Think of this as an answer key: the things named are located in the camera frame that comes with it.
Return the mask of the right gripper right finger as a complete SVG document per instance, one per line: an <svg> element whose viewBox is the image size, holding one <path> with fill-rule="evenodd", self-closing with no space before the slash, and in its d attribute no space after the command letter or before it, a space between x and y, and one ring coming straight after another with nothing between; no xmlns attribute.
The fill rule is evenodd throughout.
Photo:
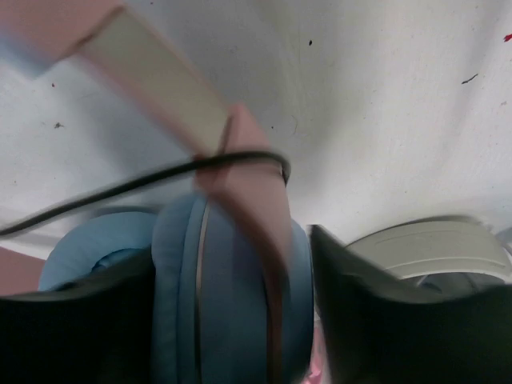
<svg viewBox="0 0 512 384"><path fill-rule="evenodd" d="M388 274L320 226L310 245L332 382L510 382L510 286L440 295Z"/></svg>

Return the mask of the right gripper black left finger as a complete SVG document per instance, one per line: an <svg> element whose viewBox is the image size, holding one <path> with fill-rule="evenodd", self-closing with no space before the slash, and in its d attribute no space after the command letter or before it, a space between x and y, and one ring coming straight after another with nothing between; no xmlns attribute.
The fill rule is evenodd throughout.
<svg viewBox="0 0 512 384"><path fill-rule="evenodd" d="M149 383L154 264L135 255L1 298L3 383Z"/></svg>

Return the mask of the pink blue cat-ear headphones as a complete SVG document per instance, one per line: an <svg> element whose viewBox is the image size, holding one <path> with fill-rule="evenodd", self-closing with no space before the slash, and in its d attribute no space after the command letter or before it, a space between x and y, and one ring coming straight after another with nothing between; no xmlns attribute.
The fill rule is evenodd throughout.
<svg viewBox="0 0 512 384"><path fill-rule="evenodd" d="M149 383L310 382L310 246L290 216L290 164L248 109L229 109L119 1L4 1L1 31L44 63L84 58L192 153L183 164L25 218L3 237L184 174L194 173L198 186L156 214L104 214L76 227L51 252L35 292L149 255Z"/></svg>

